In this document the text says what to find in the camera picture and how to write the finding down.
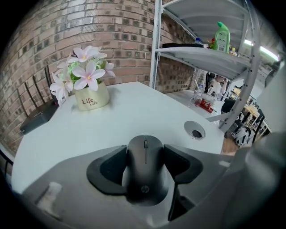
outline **shelving unit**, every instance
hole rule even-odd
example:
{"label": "shelving unit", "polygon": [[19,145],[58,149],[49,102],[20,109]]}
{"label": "shelving unit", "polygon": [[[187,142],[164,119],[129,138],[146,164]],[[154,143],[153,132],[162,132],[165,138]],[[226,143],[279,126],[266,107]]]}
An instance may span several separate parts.
{"label": "shelving unit", "polygon": [[[218,30],[217,21],[225,22],[231,33],[231,45],[238,50],[244,44],[247,29],[253,33],[251,59],[196,47],[160,48],[161,14],[167,14],[194,39],[206,43]],[[232,110],[208,120],[224,120],[220,129],[226,132],[242,111],[255,83],[260,62],[259,23],[249,0],[173,0],[162,5],[155,1],[154,31],[151,56],[150,87],[154,88],[160,56],[173,59],[195,69],[213,72],[232,82],[244,79],[244,86]]]}

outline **potted plant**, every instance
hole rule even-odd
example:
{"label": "potted plant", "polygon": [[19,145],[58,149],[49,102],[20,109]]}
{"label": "potted plant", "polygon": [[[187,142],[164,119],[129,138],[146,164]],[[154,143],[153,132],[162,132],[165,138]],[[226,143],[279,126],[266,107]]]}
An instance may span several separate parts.
{"label": "potted plant", "polygon": [[113,63],[103,58],[101,47],[87,46],[85,49],[74,48],[66,62],[61,63],[58,71],[52,73],[54,83],[50,90],[56,96],[59,105],[63,98],[74,89],[80,110],[92,110],[105,106],[109,102],[109,93],[104,82],[100,80],[105,74],[115,77]]}

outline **bottle label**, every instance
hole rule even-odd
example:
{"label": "bottle label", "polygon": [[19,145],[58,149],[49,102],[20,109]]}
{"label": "bottle label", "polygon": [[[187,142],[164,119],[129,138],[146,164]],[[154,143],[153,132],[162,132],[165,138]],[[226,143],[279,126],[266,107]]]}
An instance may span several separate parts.
{"label": "bottle label", "polygon": [[218,50],[226,52],[227,48],[227,33],[224,31],[220,31],[218,36],[216,37],[216,42],[218,44]]}

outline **black cable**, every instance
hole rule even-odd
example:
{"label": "black cable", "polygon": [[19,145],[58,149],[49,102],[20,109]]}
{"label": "black cable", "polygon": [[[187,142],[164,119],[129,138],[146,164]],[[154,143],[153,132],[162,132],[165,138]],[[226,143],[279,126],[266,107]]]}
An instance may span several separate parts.
{"label": "black cable", "polygon": [[253,144],[254,141],[255,141],[256,135],[257,135],[257,133],[259,132],[259,128],[260,128],[260,126],[261,126],[261,124],[262,124],[264,118],[265,118],[265,116],[263,116],[263,117],[260,119],[260,123],[258,124],[258,127],[256,128],[256,132],[255,132],[255,135],[254,135],[254,137],[253,137],[252,144]]}

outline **brick wall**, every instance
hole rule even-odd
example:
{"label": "brick wall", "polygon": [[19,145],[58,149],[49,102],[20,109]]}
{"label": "brick wall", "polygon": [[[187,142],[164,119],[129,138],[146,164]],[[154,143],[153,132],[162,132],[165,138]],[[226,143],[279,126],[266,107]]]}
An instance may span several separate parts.
{"label": "brick wall", "polygon": [[[149,85],[154,0],[45,0],[23,18],[0,60],[0,141],[16,153],[22,139],[19,127],[25,119],[16,88],[29,114],[35,109],[23,83],[34,100],[32,75],[47,100],[50,96],[44,75],[64,60],[74,47],[102,46],[115,64],[116,78],[104,78],[107,85],[140,81]],[[163,17],[161,44],[192,42],[171,19]],[[156,89],[173,92],[188,89],[193,69],[161,58]]]}

